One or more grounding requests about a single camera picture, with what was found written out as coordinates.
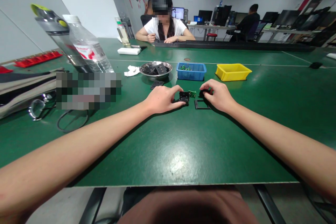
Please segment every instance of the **black hair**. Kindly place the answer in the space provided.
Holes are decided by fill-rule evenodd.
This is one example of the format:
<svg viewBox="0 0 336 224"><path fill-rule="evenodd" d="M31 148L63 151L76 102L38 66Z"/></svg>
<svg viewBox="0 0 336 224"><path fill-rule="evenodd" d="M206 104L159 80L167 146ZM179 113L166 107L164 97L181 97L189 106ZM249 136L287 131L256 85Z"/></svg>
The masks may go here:
<svg viewBox="0 0 336 224"><path fill-rule="evenodd" d="M259 5L258 4L253 4L251 7L250 7L250 11L252 11L252 12L257 12L258 11L258 7L259 7Z"/></svg>
<svg viewBox="0 0 336 224"><path fill-rule="evenodd" d="M171 10L172 6L173 6L173 1L168 0L168 13L167 14L169 15L169 28L168 28L167 38L175 36L174 21L173 21L173 18L171 17L172 14L169 13L169 10ZM159 24L157 26L157 30L158 30L158 33L159 33L160 40L164 40L165 39L165 32L163 31L163 25L162 25L161 22L159 22Z"/></svg>
<svg viewBox="0 0 336 224"><path fill-rule="evenodd" d="M148 3L148 8L149 8L149 7L151 8L151 7L152 7L152 0L148 0L147 3Z"/></svg>

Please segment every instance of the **red stool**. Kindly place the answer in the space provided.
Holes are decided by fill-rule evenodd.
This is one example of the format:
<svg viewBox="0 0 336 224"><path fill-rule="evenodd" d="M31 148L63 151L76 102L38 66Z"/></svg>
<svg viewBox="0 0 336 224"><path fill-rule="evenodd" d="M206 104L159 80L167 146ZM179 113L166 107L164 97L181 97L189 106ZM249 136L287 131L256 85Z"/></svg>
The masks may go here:
<svg viewBox="0 0 336 224"><path fill-rule="evenodd" d="M208 41L209 40L209 37L212 37L213 38L213 40L215 41L216 40L216 38L217 38L217 34L216 33L208 33L207 35L206 35L206 40Z"/></svg>

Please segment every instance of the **blue plastic bin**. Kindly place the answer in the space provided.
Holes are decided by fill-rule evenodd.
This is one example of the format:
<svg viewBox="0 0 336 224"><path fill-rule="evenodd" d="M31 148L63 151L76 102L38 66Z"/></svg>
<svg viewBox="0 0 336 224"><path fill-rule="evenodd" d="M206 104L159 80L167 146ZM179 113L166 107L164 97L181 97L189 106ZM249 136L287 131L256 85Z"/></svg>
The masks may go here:
<svg viewBox="0 0 336 224"><path fill-rule="evenodd" d="M190 67L190 71L180 70L182 66L186 68ZM204 74L207 72L207 68L204 64L196 64L196 63L182 63L179 62L177 64L177 78L178 79L187 79L192 81L202 81L204 79Z"/></svg>

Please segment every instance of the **red plastic rack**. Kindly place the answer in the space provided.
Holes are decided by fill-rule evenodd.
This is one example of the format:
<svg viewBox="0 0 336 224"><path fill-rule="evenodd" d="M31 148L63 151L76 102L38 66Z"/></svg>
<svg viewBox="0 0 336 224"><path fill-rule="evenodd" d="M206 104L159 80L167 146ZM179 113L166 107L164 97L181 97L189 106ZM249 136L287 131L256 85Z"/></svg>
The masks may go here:
<svg viewBox="0 0 336 224"><path fill-rule="evenodd" d="M47 54L42 54L40 56L35 56L35 57L24 59L24 60L21 60L21 61L16 61L14 66L21 67L21 68L27 68L27 67L30 67L30 66L40 64L40 63L45 62L45 61L49 61L51 59L61 57L62 55L63 54L60 54L57 51L53 51L53 52L49 52Z"/></svg>
<svg viewBox="0 0 336 224"><path fill-rule="evenodd" d="M7 69L4 66L0 66L0 74L2 74L2 73L7 74L9 72L13 72L13 70L12 69Z"/></svg>

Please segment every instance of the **hand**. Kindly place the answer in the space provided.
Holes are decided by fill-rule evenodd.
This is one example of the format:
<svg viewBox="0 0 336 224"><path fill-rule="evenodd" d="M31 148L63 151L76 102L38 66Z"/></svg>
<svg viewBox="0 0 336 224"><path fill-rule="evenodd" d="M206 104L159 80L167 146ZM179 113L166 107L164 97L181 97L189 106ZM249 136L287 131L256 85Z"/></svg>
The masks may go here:
<svg viewBox="0 0 336 224"><path fill-rule="evenodd" d="M237 102L232 98L228 87L224 83L220 83L214 79L210 79L203 83L200 87L202 89L209 89L210 94L203 92L204 97L218 110L228 113Z"/></svg>
<svg viewBox="0 0 336 224"><path fill-rule="evenodd" d="M185 104L183 101L172 103L177 91L183 92L183 89L179 85L172 88L156 86L143 102L148 106L152 114L160 114L177 109Z"/></svg>
<svg viewBox="0 0 336 224"><path fill-rule="evenodd" d="M148 34L147 35L147 41L149 43L154 43L154 41L155 41L155 33Z"/></svg>
<svg viewBox="0 0 336 224"><path fill-rule="evenodd" d="M177 41L177 39L178 39L178 36L169 37L164 41L164 43L174 43L175 41Z"/></svg>

